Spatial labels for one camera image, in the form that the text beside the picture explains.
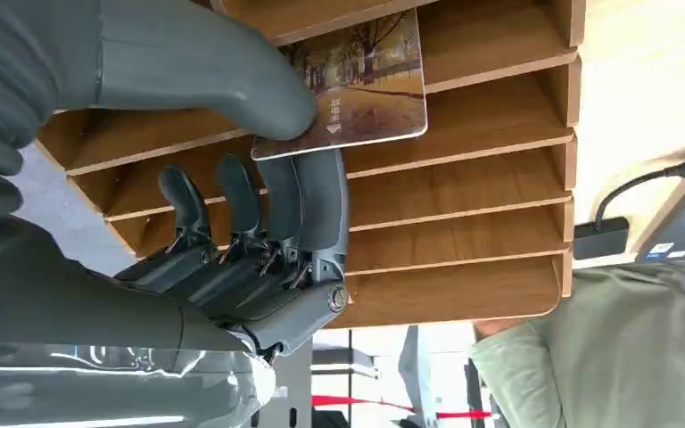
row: card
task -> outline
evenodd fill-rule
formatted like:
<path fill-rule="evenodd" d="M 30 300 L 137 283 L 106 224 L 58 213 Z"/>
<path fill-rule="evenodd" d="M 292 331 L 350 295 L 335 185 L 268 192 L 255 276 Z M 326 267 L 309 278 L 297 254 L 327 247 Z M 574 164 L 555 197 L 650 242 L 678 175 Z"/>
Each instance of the card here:
<path fill-rule="evenodd" d="M 256 137 L 256 160 L 422 135 L 426 94 L 416 9 L 280 50 L 314 92 L 318 115 L 292 141 Z"/>

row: screw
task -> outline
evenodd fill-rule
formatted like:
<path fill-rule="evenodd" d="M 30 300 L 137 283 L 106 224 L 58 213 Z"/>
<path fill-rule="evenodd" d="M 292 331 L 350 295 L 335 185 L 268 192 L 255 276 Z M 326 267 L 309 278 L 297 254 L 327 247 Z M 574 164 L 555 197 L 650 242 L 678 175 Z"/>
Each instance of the screw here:
<path fill-rule="evenodd" d="M 329 293 L 329 308 L 334 312 L 341 312 L 348 304 L 348 292 L 340 287 Z"/>

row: wooden shelf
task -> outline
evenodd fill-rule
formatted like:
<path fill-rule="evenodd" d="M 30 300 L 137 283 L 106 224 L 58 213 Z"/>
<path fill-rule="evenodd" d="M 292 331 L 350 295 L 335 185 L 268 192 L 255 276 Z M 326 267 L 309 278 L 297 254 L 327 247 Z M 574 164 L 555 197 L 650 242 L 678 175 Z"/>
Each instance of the wooden shelf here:
<path fill-rule="evenodd" d="M 487 4 L 441 0 L 419 7 L 427 91 L 439 92 L 574 62 L 576 50 L 558 34 L 549 9 L 547 4 L 526 0 Z M 68 111 L 55 115 L 38 135 L 48 152 L 62 153 L 56 161 L 72 176 L 248 133 L 205 110 L 96 111 L 100 119 L 90 129 L 85 129 L 88 127 L 79 114 Z"/>
<path fill-rule="evenodd" d="M 348 183 L 351 231 L 403 226 L 523 208 L 571 199 L 552 168 L 547 148 L 512 152 Z M 219 245 L 229 242 L 229 208 L 209 206 L 211 232 Z M 138 257 L 168 245 L 174 230 L 171 212 L 150 216 Z"/>
<path fill-rule="evenodd" d="M 418 13 L 427 92 L 556 67 L 576 56 L 546 4 L 441 0 Z"/>
<path fill-rule="evenodd" d="M 352 304 L 328 328 L 544 314 L 560 300 L 553 264 L 563 257 L 352 276 Z"/>
<path fill-rule="evenodd" d="M 435 0 L 221 0 L 227 15 L 258 29 L 275 45 L 344 29 Z"/>
<path fill-rule="evenodd" d="M 545 207 L 353 233 L 347 276 L 567 252 Z"/>
<path fill-rule="evenodd" d="M 425 135 L 391 144 L 370 144 L 343 150 L 348 178 L 367 177 L 453 161 L 528 150 L 573 140 L 574 131 L 562 126 L 554 103 L 533 76 L 504 78 L 469 86 L 428 99 L 430 131 Z M 198 185 L 207 203 L 223 201 L 216 185 L 214 168 L 227 152 L 243 159 L 260 177 L 250 161 L 250 137 L 210 144 L 135 164 L 125 174 L 91 173 L 90 180 L 78 180 L 91 202 L 109 220 L 146 216 L 171 210 L 158 187 L 164 165 L 178 165 Z M 85 190 L 83 183 L 108 183 L 114 194 Z"/>

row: person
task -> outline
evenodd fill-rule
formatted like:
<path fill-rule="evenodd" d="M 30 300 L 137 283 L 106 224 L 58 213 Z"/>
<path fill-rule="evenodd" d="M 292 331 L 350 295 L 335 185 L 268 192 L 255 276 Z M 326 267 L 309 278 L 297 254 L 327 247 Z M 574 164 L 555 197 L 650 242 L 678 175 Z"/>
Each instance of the person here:
<path fill-rule="evenodd" d="M 685 427 L 685 267 L 574 272 L 535 319 L 477 321 L 471 358 L 512 428 Z"/>

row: black cable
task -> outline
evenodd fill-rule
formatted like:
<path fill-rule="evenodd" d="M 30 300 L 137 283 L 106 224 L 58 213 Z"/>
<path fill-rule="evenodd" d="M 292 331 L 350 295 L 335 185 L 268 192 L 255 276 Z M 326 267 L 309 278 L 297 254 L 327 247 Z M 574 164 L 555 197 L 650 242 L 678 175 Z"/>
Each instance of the black cable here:
<path fill-rule="evenodd" d="M 626 183 L 619 185 L 616 187 L 616 189 L 608 193 L 607 196 L 602 200 L 602 202 L 598 206 L 598 213 L 595 214 L 595 226 L 594 230 L 595 232 L 599 231 L 600 228 L 602 227 L 602 220 L 603 220 L 603 215 L 605 214 L 605 208 L 607 205 L 615 199 L 616 196 L 619 194 L 626 192 L 627 190 L 631 189 L 635 185 L 641 185 L 642 183 L 645 183 L 649 180 L 652 180 L 654 178 L 660 178 L 660 177 L 669 177 L 668 175 L 665 174 L 666 169 L 661 169 L 659 171 L 654 171 L 650 172 L 649 174 L 645 174 L 644 176 L 636 177 L 633 180 L 629 180 Z"/>
<path fill-rule="evenodd" d="M 665 169 L 660 169 L 658 171 L 650 172 L 644 176 L 636 177 L 633 180 L 629 180 L 626 183 L 619 185 L 616 189 L 609 193 L 599 204 L 598 212 L 595 214 L 595 226 L 594 231 L 597 232 L 602 227 L 603 215 L 605 215 L 605 208 L 607 205 L 615 199 L 619 194 L 631 189 L 635 185 L 641 185 L 649 180 L 660 177 L 685 177 L 685 162 L 680 165 L 674 165 Z"/>

